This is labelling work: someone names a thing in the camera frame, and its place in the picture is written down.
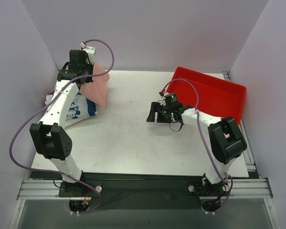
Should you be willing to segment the pink t shirt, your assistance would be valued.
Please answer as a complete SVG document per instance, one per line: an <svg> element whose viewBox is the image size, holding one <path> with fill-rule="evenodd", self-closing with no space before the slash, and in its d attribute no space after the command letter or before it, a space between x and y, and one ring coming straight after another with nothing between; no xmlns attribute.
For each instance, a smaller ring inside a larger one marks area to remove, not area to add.
<svg viewBox="0 0 286 229"><path fill-rule="evenodd" d="M107 83L109 79L110 75L108 73L93 77L93 82L83 84L79 92L97 106L105 108L107 101Z"/></svg>

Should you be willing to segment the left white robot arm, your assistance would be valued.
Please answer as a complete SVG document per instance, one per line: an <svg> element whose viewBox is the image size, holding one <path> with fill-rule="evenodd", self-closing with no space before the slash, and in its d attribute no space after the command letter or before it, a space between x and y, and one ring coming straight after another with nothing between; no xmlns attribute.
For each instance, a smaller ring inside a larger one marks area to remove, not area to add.
<svg viewBox="0 0 286 229"><path fill-rule="evenodd" d="M65 132L65 120L74 97L85 82L91 82L95 48L69 52L69 62L58 73L53 97L37 124L31 124L30 134L38 154L50 160L62 172L65 187L75 196L86 193L82 171L71 156L72 139Z"/></svg>

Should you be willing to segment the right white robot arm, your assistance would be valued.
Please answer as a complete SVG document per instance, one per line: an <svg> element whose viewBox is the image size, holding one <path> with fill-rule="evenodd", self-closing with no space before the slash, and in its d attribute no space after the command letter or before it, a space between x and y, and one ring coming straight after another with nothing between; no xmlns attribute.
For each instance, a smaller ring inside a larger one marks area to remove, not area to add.
<svg viewBox="0 0 286 229"><path fill-rule="evenodd" d="M233 117L212 116L196 107L184 106L175 93L152 102L146 121L179 123L180 127L189 125L198 129L212 164L202 182L202 191L208 195L214 194L220 183L228 181L230 166L247 149L245 138Z"/></svg>

